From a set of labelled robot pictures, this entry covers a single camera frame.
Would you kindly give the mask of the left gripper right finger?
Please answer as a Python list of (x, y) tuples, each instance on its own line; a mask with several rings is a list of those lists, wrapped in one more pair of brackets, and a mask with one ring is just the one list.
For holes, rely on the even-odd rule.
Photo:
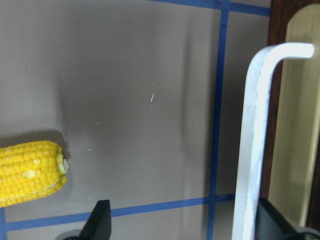
[(258, 200), (254, 236), (257, 240), (320, 239), (314, 231), (297, 231), (266, 198)]

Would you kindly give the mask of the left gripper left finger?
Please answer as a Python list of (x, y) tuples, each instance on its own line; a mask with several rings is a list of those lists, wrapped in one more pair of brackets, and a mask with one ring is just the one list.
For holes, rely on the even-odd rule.
[(58, 240), (109, 240), (112, 233), (111, 205), (99, 200), (78, 235), (64, 234)]

